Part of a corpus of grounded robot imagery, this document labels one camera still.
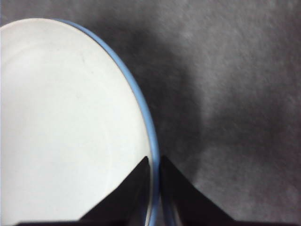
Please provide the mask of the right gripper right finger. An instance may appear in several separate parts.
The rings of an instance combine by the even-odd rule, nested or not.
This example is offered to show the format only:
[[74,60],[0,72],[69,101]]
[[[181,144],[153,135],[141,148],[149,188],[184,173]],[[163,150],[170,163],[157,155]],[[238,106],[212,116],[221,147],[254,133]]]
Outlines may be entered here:
[[238,221],[198,191],[166,157],[160,160],[160,190],[168,226],[282,226],[278,222]]

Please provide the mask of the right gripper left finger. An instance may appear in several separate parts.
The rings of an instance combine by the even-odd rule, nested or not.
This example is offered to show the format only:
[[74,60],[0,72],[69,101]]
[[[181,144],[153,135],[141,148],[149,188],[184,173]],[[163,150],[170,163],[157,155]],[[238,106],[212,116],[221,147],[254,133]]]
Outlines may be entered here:
[[142,158],[121,184],[75,221],[20,222],[19,226],[143,226],[150,201],[150,164]]

